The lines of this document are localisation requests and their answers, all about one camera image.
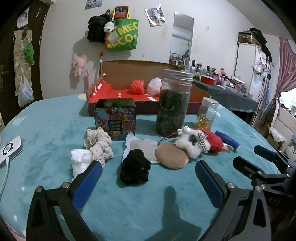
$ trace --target poster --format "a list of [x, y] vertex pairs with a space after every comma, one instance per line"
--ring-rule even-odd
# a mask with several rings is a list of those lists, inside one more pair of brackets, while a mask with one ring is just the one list
[[86, 0], [85, 9], [90, 9], [94, 7], [101, 7], [103, 3], [103, 0]]
[[28, 24], [29, 8], [27, 8], [17, 19], [17, 28], [21, 28]]
[[165, 17], [160, 7], [145, 9], [146, 15], [151, 26], [159, 26], [165, 24]]

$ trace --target red mesh ball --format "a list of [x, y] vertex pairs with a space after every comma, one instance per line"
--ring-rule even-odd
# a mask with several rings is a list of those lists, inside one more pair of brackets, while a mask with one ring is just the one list
[[144, 81], [143, 80], [133, 80], [131, 83], [131, 91], [135, 95], [142, 95], [144, 94]]
[[201, 130], [205, 135], [208, 135], [206, 140], [211, 145], [210, 152], [221, 152], [223, 150], [224, 145], [220, 136], [217, 136], [214, 132], [207, 129], [199, 130]]

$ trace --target window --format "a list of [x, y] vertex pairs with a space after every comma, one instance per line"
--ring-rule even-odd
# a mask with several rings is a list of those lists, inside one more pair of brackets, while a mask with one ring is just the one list
[[280, 102], [291, 110], [292, 105], [296, 106], [296, 88], [281, 94]]

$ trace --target screw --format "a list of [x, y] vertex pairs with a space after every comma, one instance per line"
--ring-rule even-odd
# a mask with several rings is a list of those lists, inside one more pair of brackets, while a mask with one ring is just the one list
[[68, 182], [62, 184], [62, 187], [63, 187], [63, 188], [68, 188], [69, 186], [70, 186], [70, 183], [68, 183]]
[[231, 189], [235, 188], [235, 184], [234, 183], [227, 183], [227, 186]]
[[255, 186], [255, 190], [256, 190], [257, 192], [261, 192], [261, 191], [262, 191], [262, 187]]
[[37, 187], [35, 191], [36, 192], [41, 192], [42, 190], [43, 190], [43, 187]]

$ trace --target table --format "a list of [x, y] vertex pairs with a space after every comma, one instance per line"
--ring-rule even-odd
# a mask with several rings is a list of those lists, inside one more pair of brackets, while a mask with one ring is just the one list
[[216, 85], [208, 85], [201, 81], [194, 80], [194, 85], [207, 91], [214, 100], [231, 111], [241, 111], [247, 113], [257, 113], [258, 103], [248, 97], [244, 97], [230, 90], [224, 90]]
[[[16, 118], [27, 116], [18, 126], [12, 120], [0, 133], [2, 145], [20, 135], [23, 151], [11, 161], [7, 184], [0, 201], [0, 214], [22, 236], [28, 211], [37, 186], [57, 188], [73, 178], [70, 151], [82, 148], [86, 131], [95, 126], [88, 117], [85, 100], [78, 95], [37, 101]], [[196, 116], [186, 116], [192, 125]], [[155, 116], [136, 117], [136, 136], [159, 140]], [[82, 218], [99, 240], [198, 240], [217, 214], [195, 175], [197, 160], [204, 159], [226, 182], [251, 188], [250, 180], [232, 166], [233, 158], [243, 158], [265, 170], [278, 173], [273, 163], [253, 152], [255, 145], [273, 150], [252, 127], [219, 105], [212, 131], [230, 135], [242, 146], [239, 153], [202, 154], [182, 169], [170, 170], [153, 164], [149, 181], [140, 186], [125, 186], [118, 178], [125, 145], [112, 142], [115, 158], [108, 160], [103, 174], [84, 208]], [[0, 169], [2, 182], [6, 168]], [[62, 227], [65, 221], [57, 210]], [[73, 240], [68, 229], [67, 238]]]

